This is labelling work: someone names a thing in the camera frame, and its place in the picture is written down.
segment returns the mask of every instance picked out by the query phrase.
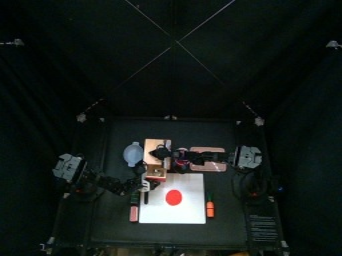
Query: cardboard box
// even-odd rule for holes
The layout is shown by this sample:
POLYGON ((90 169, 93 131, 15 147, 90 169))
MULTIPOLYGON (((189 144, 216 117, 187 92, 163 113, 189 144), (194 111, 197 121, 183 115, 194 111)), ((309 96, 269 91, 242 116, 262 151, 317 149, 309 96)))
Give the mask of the cardboard box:
POLYGON ((165 160, 155 158, 150 152, 161 145, 165 145, 171 150, 171 140, 167 139, 146 139, 145 140, 145 158, 147 164, 146 178, 166 181, 167 170, 171 168, 171 157, 165 160))

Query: black enclosure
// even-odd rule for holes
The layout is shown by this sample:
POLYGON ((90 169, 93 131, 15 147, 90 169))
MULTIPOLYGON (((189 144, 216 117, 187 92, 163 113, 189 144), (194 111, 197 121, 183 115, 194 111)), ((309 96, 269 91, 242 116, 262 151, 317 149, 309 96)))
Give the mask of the black enclosure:
POLYGON ((103 138, 81 130, 166 116, 265 119, 292 255, 341 255, 342 48, 326 47, 342 44, 341 11, 338 0, 2 1, 0 255, 45 255, 51 169, 103 138))

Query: orange object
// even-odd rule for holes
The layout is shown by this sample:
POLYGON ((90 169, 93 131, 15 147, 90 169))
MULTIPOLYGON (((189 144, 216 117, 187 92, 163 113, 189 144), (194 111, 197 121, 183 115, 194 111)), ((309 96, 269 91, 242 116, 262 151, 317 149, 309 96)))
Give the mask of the orange object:
POLYGON ((212 201, 208 202, 208 217, 213 218, 216 215, 214 212, 214 203, 212 201))

